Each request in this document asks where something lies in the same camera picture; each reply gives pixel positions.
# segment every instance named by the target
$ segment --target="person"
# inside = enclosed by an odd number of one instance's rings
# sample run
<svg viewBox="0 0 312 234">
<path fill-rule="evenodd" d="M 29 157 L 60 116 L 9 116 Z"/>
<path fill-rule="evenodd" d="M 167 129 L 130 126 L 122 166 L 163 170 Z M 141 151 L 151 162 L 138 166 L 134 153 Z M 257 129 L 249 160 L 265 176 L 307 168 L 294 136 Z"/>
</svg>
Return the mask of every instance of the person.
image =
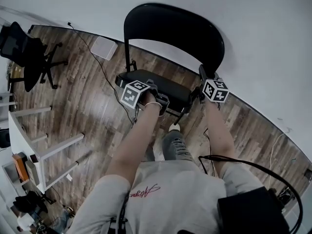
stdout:
<svg viewBox="0 0 312 234">
<path fill-rule="evenodd" d="M 219 233 L 218 199 L 263 185 L 240 163 L 214 162 L 219 178 L 201 172 L 178 125 L 172 125 L 162 141 L 165 161 L 141 163 L 161 109 L 149 92 L 142 104 L 143 113 L 68 233 L 106 234 L 110 228 L 115 233 L 112 228 L 120 223 L 126 233 Z M 236 158 L 233 138 L 217 106 L 207 100 L 205 107 L 212 154 Z"/>
<path fill-rule="evenodd" d="M 60 216 L 52 222 L 50 227 L 46 227 L 45 224 L 39 224 L 37 227 L 33 225 L 29 229 L 23 228 L 21 226 L 17 227 L 19 232 L 23 231 L 33 231 L 35 233 L 42 234 L 62 234 L 67 227 L 68 220 L 72 217 L 75 217 L 75 211 L 69 206 L 64 206 Z"/>
<path fill-rule="evenodd" d="M 35 230 L 36 227 L 36 222 L 38 221 L 39 217 L 37 215 L 36 211 L 34 210 L 32 213 L 28 214 L 28 213 L 19 213 L 17 222 L 18 225 L 17 226 L 17 230 L 19 232 L 23 232 L 23 231 L 31 231 L 31 230 Z"/>
</svg>

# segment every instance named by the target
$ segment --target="white box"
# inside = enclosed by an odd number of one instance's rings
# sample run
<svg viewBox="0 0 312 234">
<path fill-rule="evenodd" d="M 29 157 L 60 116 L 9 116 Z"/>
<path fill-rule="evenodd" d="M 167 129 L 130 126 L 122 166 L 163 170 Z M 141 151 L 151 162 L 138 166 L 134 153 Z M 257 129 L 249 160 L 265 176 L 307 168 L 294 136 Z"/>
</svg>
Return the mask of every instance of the white box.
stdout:
<svg viewBox="0 0 312 234">
<path fill-rule="evenodd" d="M 98 37 L 91 48 L 91 52 L 106 60 L 110 60 L 117 47 L 118 45 L 114 41 L 104 37 Z"/>
</svg>

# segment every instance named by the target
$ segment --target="black chair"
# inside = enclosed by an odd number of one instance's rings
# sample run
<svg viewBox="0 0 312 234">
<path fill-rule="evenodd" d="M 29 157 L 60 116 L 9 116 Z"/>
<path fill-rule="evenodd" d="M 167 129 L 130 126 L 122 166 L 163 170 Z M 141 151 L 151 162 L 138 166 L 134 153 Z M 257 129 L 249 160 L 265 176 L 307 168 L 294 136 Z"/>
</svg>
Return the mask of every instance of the black chair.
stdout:
<svg viewBox="0 0 312 234">
<path fill-rule="evenodd" d="M 129 40 L 148 39 L 175 46 L 199 60 L 208 77 L 214 74 L 224 57 L 224 43 L 219 31 L 205 18 L 173 6 L 147 3 L 129 12 L 124 22 L 124 42 L 127 72 L 117 75 L 115 83 L 124 88 L 134 80 L 146 82 L 152 79 L 160 93 L 168 96 L 169 108 L 181 113 L 175 124 L 184 114 L 189 113 L 193 101 L 199 95 L 176 82 L 147 70 L 138 70 L 136 62 L 130 63 Z"/>
<path fill-rule="evenodd" d="M 38 206 L 40 210 L 36 214 L 39 216 L 41 212 L 48 213 L 44 201 L 51 205 L 56 202 L 56 200 L 49 199 L 45 194 L 40 197 L 37 193 L 30 191 L 26 196 L 16 197 L 13 204 L 18 211 L 29 214 L 33 213 Z"/>
<path fill-rule="evenodd" d="M 11 146 L 9 129 L 0 129 L 0 148 Z"/>
<path fill-rule="evenodd" d="M 0 32 L 0 56 L 24 67 L 24 78 L 11 78 L 9 75 L 8 90 L 11 83 L 24 81 L 25 90 L 29 92 L 36 85 L 40 76 L 40 83 L 45 82 L 45 74 L 48 75 L 52 88 L 56 89 L 57 86 L 53 84 L 50 69 L 60 64 L 68 64 L 67 61 L 52 63 L 57 47 L 61 46 L 62 43 L 56 44 L 53 51 L 45 55 L 47 45 L 44 45 L 39 38 L 28 36 L 17 22 L 12 23 L 10 27 L 2 27 Z"/>
</svg>

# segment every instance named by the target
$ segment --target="black cable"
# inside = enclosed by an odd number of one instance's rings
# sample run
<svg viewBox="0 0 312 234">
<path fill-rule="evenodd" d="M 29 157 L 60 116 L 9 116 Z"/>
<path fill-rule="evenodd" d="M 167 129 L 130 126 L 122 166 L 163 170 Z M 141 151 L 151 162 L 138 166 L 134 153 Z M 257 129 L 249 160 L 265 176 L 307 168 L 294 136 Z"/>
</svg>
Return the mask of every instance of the black cable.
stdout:
<svg viewBox="0 0 312 234">
<path fill-rule="evenodd" d="M 208 131 L 208 127 L 206 128 L 206 130 L 204 131 L 203 135 L 209 140 L 209 149 L 210 149 L 210 155 L 212 155 L 212 151 L 211 151 L 211 146 L 210 146 L 210 139 L 209 139 L 209 136 L 206 134 L 206 132 Z M 211 176 L 215 176 L 215 167 L 214 167 L 214 163 L 213 161 L 211 160 L 211 172 L 210 172 L 210 175 Z"/>
<path fill-rule="evenodd" d="M 57 192 L 57 190 L 54 189 L 54 187 L 51 186 L 51 188 L 58 194 L 58 202 L 64 207 L 64 205 L 60 202 L 60 195 Z"/>
<path fill-rule="evenodd" d="M 130 119 L 130 116 L 129 116 L 129 113 L 128 113 L 128 110 L 125 108 L 124 105 L 122 105 L 122 103 L 119 101 L 119 98 L 118 98 L 118 94 L 117 94 L 117 91 L 116 89 L 112 86 L 112 84 L 110 83 L 110 81 L 108 80 L 107 78 L 107 75 L 106 73 L 104 72 L 104 69 L 103 69 L 103 66 L 101 65 L 101 63 L 99 62 L 99 60 L 96 58 L 96 56 L 91 52 L 91 49 L 89 47 L 89 45 L 87 44 L 87 42 L 80 36 L 80 34 L 74 29 L 74 27 L 70 24 L 70 22 L 68 23 L 68 26 L 72 27 L 74 32 L 80 37 L 80 39 L 84 42 L 84 44 L 87 46 L 89 52 L 91 55 L 93 55 L 94 59 L 98 62 L 98 64 L 100 65 L 101 69 L 102 69 L 102 72 L 105 76 L 105 79 L 106 81 L 108 82 L 108 84 L 112 87 L 113 91 L 114 91 L 114 94 L 115 94 L 115 97 L 116 97 L 116 100 L 117 102 L 122 106 L 122 108 L 126 111 L 127 113 L 127 116 L 128 116 L 128 119 L 130 120 L 131 124 L 134 125 L 134 123 L 132 122 L 132 120 Z"/>
<path fill-rule="evenodd" d="M 136 116 L 135 116 L 135 120 L 134 120 L 134 122 L 133 122 L 133 126 L 134 126 L 134 124 L 136 124 L 136 122 L 137 122 L 137 116 L 138 116 L 138 105 L 136 105 Z"/>
<path fill-rule="evenodd" d="M 294 189 L 294 187 L 292 187 L 292 185 L 286 181 L 285 179 L 283 179 L 280 175 L 276 174 L 275 172 L 271 171 L 268 168 L 265 168 L 263 166 L 260 166 L 258 164 L 249 162 L 249 161 L 245 161 L 245 160 L 239 160 L 239 159 L 235 159 L 235 158 L 230 158 L 230 157 L 225 157 L 225 156 L 221 156 L 221 155 L 208 155 L 208 156 L 199 156 L 198 159 L 200 161 L 200 163 L 203 165 L 201 159 L 209 159 L 209 160 L 213 160 L 213 161 L 230 161 L 230 162 L 238 162 L 238 163 L 244 163 L 253 167 L 258 168 L 259 170 L 267 173 L 268 175 L 276 178 L 277 180 L 283 182 L 286 186 L 289 187 L 289 189 L 292 191 L 293 195 L 295 196 L 295 198 L 297 199 L 298 202 L 298 206 L 299 206 L 299 216 L 298 216 L 298 220 L 295 224 L 295 226 L 292 228 L 292 230 L 290 231 L 292 234 L 297 233 L 301 222 L 302 222 L 302 218 L 303 218 L 303 206 L 302 206 L 302 202 L 300 199 L 300 195 L 298 194 L 298 192 Z"/>
<path fill-rule="evenodd" d="M 119 214 L 119 218 L 116 220 L 116 233 L 119 233 L 119 230 L 122 230 L 122 222 L 126 214 L 126 205 L 129 200 L 129 193 L 126 195 L 121 210 Z"/>
<path fill-rule="evenodd" d="M 200 163 L 201 163 L 201 165 L 202 165 L 202 167 L 203 167 L 203 169 L 204 169 L 204 172 L 205 172 L 205 174 L 208 174 L 207 173 L 207 170 L 206 170 L 206 168 L 205 168 L 205 166 L 204 166 L 204 164 L 203 164 L 203 162 L 201 161 L 201 159 L 198 157 L 198 159 L 199 159 L 199 161 L 200 161 Z"/>
</svg>

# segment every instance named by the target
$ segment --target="forearm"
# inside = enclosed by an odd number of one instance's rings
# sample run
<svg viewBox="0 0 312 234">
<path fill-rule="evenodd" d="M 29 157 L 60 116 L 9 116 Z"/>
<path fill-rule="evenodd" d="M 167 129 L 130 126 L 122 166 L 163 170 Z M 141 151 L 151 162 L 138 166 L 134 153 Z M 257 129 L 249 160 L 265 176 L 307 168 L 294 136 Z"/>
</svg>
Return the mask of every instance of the forearm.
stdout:
<svg viewBox="0 0 312 234">
<path fill-rule="evenodd" d="M 217 106 L 208 100 L 206 100 L 206 118 L 212 154 L 235 158 L 234 141 L 231 133 L 224 124 Z M 214 162 L 218 174 L 220 174 L 224 163 Z"/>
<path fill-rule="evenodd" d="M 158 120 L 160 106 L 149 104 L 116 149 L 106 175 L 118 174 L 133 183 Z"/>
</svg>

